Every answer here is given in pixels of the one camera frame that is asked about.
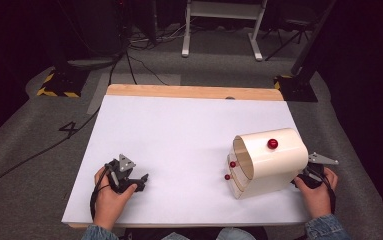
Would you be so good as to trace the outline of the wooden table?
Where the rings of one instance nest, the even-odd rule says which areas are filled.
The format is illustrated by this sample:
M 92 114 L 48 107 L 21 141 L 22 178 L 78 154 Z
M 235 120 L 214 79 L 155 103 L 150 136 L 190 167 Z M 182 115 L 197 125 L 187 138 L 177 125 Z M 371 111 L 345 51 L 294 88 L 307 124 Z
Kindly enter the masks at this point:
M 199 99 L 238 99 L 283 101 L 278 90 L 263 88 L 161 86 L 112 84 L 106 96 L 183 97 Z

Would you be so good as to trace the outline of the person's left hand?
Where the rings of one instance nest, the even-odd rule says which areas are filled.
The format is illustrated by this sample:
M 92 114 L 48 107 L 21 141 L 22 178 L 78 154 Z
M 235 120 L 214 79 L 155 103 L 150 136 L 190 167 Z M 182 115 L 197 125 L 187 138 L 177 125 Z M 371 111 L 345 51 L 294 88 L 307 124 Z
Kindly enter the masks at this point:
M 123 193 L 114 192 L 109 184 L 105 168 L 102 167 L 94 176 L 97 198 L 93 223 L 111 231 L 121 216 L 128 200 L 134 194 L 137 185 L 129 186 Z

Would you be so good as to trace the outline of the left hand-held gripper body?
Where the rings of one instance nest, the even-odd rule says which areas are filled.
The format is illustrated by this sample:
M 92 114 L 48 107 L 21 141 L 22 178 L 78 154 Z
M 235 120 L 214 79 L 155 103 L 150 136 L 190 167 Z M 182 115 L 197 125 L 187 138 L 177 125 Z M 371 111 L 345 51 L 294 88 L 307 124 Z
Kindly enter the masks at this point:
M 118 159 L 113 159 L 105 164 L 109 171 L 108 180 L 113 191 L 124 193 L 134 182 L 141 182 L 139 179 L 129 178 L 135 166 L 136 164 L 123 154 L 120 154 Z

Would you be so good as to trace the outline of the person's legs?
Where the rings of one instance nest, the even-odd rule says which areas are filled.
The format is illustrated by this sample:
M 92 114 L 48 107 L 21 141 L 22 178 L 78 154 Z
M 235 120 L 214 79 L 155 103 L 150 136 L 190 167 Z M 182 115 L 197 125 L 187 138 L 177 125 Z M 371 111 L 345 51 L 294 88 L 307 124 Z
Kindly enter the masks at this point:
M 268 240 L 263 227 L 129 228 L 120 240 Z

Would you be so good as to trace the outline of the black stand, striped base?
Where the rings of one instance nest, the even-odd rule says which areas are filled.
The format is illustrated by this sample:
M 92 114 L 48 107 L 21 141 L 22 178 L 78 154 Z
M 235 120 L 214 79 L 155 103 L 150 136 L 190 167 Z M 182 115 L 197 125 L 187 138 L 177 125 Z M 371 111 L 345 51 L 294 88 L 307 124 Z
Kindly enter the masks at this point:
M 336 2 L 337 0 L 331 0 L 320 17 L 312 36 L 291 68 L 291 75 L 278 75 L 274 78 L 274 86 L 285 101 L 318 101 L 310 81 L 329 50 L 325 30 L 328 28 L 328 17 Z
M 38 0 L 34 4 L 41 42 L 53 64 L 53 69 L 45 78 L 37 94 L 77 98 L 81 96 L 89 71 L 79 70 L 68 63 L 58 33 L 51 20 L 49 5 L 50 0 Z

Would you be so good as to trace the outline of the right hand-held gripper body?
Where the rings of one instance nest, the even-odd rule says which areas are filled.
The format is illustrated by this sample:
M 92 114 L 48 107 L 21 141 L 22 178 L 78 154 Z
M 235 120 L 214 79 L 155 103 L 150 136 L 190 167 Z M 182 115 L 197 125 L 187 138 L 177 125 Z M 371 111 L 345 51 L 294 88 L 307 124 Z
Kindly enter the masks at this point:
M 315 189 L 326 181 L 324 167 L 326 165 L 338 164 L 338 160 L 334 160 L 314 152 L 308 156 L 308 164 L 302 172 L 298 174 L 298 177 L 306 184 L 307 187 Z

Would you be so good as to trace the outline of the white sheet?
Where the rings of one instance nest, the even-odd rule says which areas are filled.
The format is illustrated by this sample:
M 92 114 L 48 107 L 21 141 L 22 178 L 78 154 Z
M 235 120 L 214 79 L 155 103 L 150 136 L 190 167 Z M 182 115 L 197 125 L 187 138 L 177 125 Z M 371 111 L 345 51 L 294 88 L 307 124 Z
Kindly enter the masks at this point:
M 133 177 L 149 177 L 117 223 L 125 227 L 248 226 L 307 220 L 293 186 L 236 199 L 225 180 L 226 157 L 235 136 L 295 123 L 284 101 L 104 97 L 63 222 L 91 223 L 94 175 L 125 155 Z

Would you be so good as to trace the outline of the white metal desk frame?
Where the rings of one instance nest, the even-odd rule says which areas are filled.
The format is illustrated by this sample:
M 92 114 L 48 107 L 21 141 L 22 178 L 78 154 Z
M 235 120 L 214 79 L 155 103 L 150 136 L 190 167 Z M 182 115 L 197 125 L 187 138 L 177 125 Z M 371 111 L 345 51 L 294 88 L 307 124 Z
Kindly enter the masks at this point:
M 204 2 L 201 0 L 187 0 L 185 10 L 185 35 L 181 55 L 188 57 L 190 54 L 191 18 L 211 17 L 238 20 L 254 20 L 253 32 L 248 34 L 249 42 L 256 61 L 262 61 L 263 55 L 257 43 L 260 25 L 266 10 L 268 0 L 261 0 L 259 4 Z

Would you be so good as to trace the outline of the cream roll-top box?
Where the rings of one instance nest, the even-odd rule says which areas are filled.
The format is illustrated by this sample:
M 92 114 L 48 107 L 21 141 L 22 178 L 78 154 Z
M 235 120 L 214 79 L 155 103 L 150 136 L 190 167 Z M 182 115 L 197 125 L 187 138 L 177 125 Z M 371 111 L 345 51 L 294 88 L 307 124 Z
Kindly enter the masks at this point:
M 307 164 L 308 150 L 294 129 L 237 135 L 225 179 L 236 199 L 250 198 L 285 189 Z

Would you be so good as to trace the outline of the person's right hand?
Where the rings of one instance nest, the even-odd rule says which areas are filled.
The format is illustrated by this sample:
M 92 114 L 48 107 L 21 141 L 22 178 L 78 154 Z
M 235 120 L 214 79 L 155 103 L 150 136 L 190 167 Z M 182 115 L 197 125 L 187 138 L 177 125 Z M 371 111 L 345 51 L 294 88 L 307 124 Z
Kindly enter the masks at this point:
M 325 183 L 315 189 L 311 189 L 299 177 L 296 177 L 294 182 L 303 195 L 305 205 L 312 219 L 332 213 L 329 190 Z

